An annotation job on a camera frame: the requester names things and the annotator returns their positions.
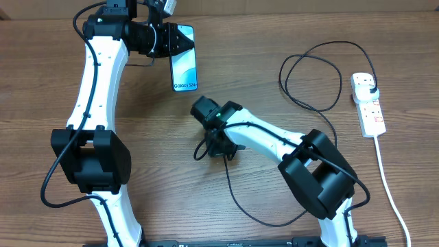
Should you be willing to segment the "blue screen smartphone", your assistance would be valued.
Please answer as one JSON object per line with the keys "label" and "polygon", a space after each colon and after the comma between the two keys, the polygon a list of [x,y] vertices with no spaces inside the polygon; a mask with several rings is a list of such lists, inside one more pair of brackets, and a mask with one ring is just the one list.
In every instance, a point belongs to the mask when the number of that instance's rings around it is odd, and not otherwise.
{"label": "blue screen smartphone", "polygon": [[[178,29],[193,29],[193,27],[178,25]],[[172,89],[175,92],[196,91],[198,89],[195,48],[171,56],[170,65]]]}

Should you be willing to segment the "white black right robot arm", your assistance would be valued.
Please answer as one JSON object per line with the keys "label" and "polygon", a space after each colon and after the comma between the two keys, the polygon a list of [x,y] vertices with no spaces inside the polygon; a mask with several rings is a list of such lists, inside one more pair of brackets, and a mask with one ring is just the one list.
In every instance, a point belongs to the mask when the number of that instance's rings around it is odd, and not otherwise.
{"label": "white black right robot arm", "polygon": [[317,246],[366,246],[357,234],[350,212],[355,185],[361,181],[329,138],[319,130],[290,132],[255,117],[242,105],[223,106],[202,96],[191,107],[202,124],[205,154],[234,158],[251,148],[278,163],[278,170],[295,199],[319,221],[321,235],[311,238]]}

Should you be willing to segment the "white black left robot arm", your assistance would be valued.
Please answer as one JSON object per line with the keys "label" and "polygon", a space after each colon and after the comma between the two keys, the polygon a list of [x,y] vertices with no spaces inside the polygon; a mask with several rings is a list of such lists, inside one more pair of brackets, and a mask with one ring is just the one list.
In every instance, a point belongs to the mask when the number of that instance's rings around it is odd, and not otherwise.
{"label": "white black left robot arm", "polygon": [[78,99],[67,125],[51,134],[55,166],[77,185],[81,200],[90,200],[107,234],[108,246],[145,246],[127,184],[132,161],[115,130],[121,75],[137,52],[151,59],[168,58],[175,92],[195,91],[195,35],[192,26],[170,23],[174,0],[147,1],[145,22],[137,21],[137,1],[107,0],[95,4],[76,32],[86,47]]}

